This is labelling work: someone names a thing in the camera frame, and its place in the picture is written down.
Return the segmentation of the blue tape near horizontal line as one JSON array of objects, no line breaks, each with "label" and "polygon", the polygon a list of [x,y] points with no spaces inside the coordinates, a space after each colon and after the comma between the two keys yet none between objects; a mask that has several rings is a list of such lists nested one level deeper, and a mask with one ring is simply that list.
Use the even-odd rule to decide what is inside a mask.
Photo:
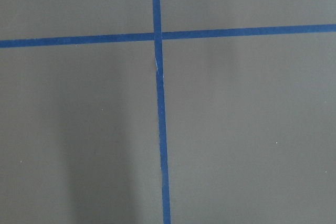
[{"label": "blue tape near horizontal line", "polygon": [[[217,38],[217,37],[239,37],[239,36],[261,36],[261,35],[305,34],[305,33],[333,33],[333,32],[335,32],[335,24],[323,24],[323,25],[187,30],[187,31],[164,31],[162,32],[162,35],[160,35],[160,38],[162,38],[163,40],[175,40],[175,39],[194,39],[194,38]],[[154,36],[155,33],[135,33],[135,34],[13,39],[13,40],[1,40],[1,48],[153,41]]]}]

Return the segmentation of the blue tape center vertical line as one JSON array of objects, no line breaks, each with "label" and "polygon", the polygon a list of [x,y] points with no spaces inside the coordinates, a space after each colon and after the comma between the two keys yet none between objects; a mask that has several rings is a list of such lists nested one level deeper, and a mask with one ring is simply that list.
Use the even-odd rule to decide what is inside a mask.
[{"label": "blue tape center vertical line", "polygon": [[154,50],[155,50],[155,64],[156,64],[156,92],[157,92],[157,107],[158,107],[160,167],[162,174],[163,222],[171,223],[169,166],[168,166],[167,137],[166,137],[161,2],[160,0],[152,0],[152,4],[153,4]]}]

